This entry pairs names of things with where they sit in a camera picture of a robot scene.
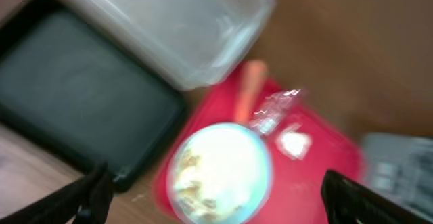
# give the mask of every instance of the gray object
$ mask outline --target gray object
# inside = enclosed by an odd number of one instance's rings
[[[367,163],[364,184],[433,221],[433,140],[370,133],[362,148]]]

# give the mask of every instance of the dark green tray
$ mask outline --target dark green tray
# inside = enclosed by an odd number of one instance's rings
[[[0,29],[0,118],[119,191],[183,122],[181,94],[58,0],[31,0]]]

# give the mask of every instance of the red cutting board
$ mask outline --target red cutting board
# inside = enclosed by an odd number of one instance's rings
[[[210,89],[178,136],[156,175],[153,186],[154,199],[167,215],[176,218],[166,190],[168,164],[176,149],[191,134],[214,123],[232,121],[241,67],[242,64],[224,82]],[[281,87],[275,81],[268,80],[256,108],[265,97],[278,91],[281,91]],[[279,133],[292,123],[302,125],[297,131],[308,134],[312,139],[303,160],[292,160],[282,155],[275,145]],[[327,217],[320,190],[326,170],[337,170],[354,180],[362,173],[363,159],[360,149],[302,105],[291,109],[279,128],[268,137],[267,146],[273,161],[273,185],[266,204],[248,223],[325,224]]]

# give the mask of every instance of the wooden table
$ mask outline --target wooden table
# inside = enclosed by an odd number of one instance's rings
[[[22,0],[0,0],[0,18]],[[248,58],[262,58],[284,87],[358,141],[369,131],[433,132],[433,0],[278,0]],[[205,93],[186,93],[196,105]],[[107,223],[176,223],[156,211],[158,164],[116,197]],[[0,217],[81,174],[0,127]]]

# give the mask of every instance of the blue bowl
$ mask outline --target blue bowl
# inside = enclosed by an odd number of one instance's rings
[[[218,131],[218,130],[226,131],[227,129],[236,130],[246,135],[250,139],[251,147],[256,148],[258,152],[260,152],[257,156],[257,160],[260,161],[260,164],[258,164],[259,169],[257,169],[257,171],[259,171],[260,175],[263,177],[260,177],[259,180],[254,184],[252,195],[250,196],[250,200],[248,201],[248,203],[243,205],[240,209],[236,210],[228,218],[223,219],[221,221],[209,222],[204,219],[188,216],[185,214],[185,211],[182,209],[182,207],[179,206],[179,204],[175,200],[174,189],[173,189],[173,173],[177,171],[176,165],[180,159],[180,156],[183,153],[183,151],[186,149],[186,147],[189,145],[191,140],[197,137],[198,135],[206,134],[209,133],[210,131]],[[270,153],[267,147],[265,146],[263,140],[250,129],[235,123],[219,123],[219,124],[211,125],[209,127],[205,127],[195,132],[177,150],[175,157],[173,157],[173,160],[170,163],[169,169],[170,171],[168,173],[168,179],[167,179],[168,181],[167,192],[170,198],[170,202],[177,216],[182,221],[184,221],[185,223],[195,223],[195,224],[202,224],[202,223],[237,224],[237,223],[246,222],[248,219],[253,217],[260,210],[263,204],[266,202],[269,196],[269,190],[271,189],[272,179],[273,179],[273,170],[272,170]]]

